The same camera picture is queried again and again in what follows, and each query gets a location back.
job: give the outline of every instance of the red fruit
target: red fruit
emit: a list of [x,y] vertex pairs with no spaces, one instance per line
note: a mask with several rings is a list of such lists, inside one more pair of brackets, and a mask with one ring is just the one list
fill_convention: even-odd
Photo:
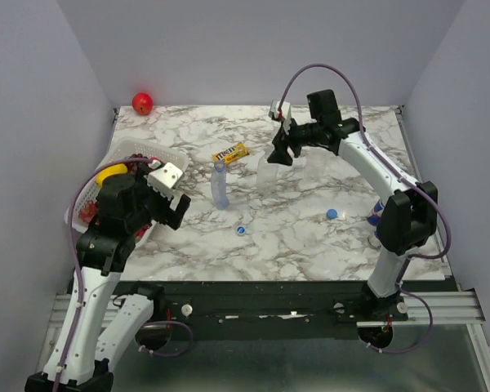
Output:
[[139,92],[132,98],[132,108],[142,116],[147,116],[153,110],[153,99],[149,94]]

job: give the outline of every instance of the table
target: table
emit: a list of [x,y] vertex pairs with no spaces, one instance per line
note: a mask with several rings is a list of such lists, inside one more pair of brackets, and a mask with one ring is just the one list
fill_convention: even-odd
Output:
[[[356,117],[341,108],[343,118]],[[279,281],[367,279],[378,251],[369,247],[366,221],[378,197],[345,161],[329,153],[325,173],[310,178],[305,148],[292,167],[280,167],[272,194],[256,191],[259,158],[270,145],[276,122],[267,106],[166,106],[141,117],[122,107],[112,142],[132,136],[152,140],[189,155],[180,190],[192,198],[181,228],[157,227],[127,262],[122,280]],[[294,107],[298,123],[310,120],[306,107]],[[374,141],[403,169],[413,173],[394,110],[366,107],[363,122]],[[242,141],[251,151],[231,163],[230,207],[214,207],[210,177],[212,154]],[[334,208],[339,219],[328,220]],[[234,232],[245,225],[247,234]],[[423,247],[434,254],[434,237]],[[412,261],[405,279],[443,279],[441,261]]]

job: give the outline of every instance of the gray floor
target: gray floor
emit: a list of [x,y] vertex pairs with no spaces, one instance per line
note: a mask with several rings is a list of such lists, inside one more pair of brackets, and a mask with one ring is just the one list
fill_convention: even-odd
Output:
[[[424,327],[401,327],[392,347],[413,344]],[[466,327],[434,329],[410,354],[381,355],[359,341],[199,342],[178,359],[133,346],[115,372],[113,392],[480,392],[486,391]]]

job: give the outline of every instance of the blue water bottle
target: blue water bottle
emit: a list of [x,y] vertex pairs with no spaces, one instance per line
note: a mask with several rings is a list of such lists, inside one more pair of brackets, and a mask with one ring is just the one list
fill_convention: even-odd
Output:
[[229,206],[229,198],[227,198],[227,167],[223,161],[214,162],[211,191],[216,208],[225,210]]

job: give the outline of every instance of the white basket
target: white basket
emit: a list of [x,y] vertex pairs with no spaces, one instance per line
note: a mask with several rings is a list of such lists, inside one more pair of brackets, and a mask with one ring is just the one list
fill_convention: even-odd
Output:
[[[189,157],[181,153],[180,151],[175,151],[174,149],[169,149],[168,147],[163,147],[157,143],[147,140],[136,139],[134,137],[124,137],[118,141],[115,145],[111,147],[107,155],[102,159],[98,167],[105,165],[106,163],[118,161],[119,159],[124,159],[130,157],[133,154],[143,154],[145,157],[156,157],[162,162],[174,163],[183,172],[189,166]],[[90,181],[89,184],[83,189],[78,197],[76,205],[74,206],[73,212],[73,228],[80,233],[85,233],[87,230],[87,223],[78,217],[78,213],[85,206],[88,200],[96,201],[96,196],[100,191],[100,187],[95,181]],[[67,224],[67,215],[69,214],[69,209],[65,212],[64,220]],[[136,242],[136,247],[140,247],[145,243],[147,238],[151,235],[154,227],[156,227],[156,222],[145,231],[144,235]]]

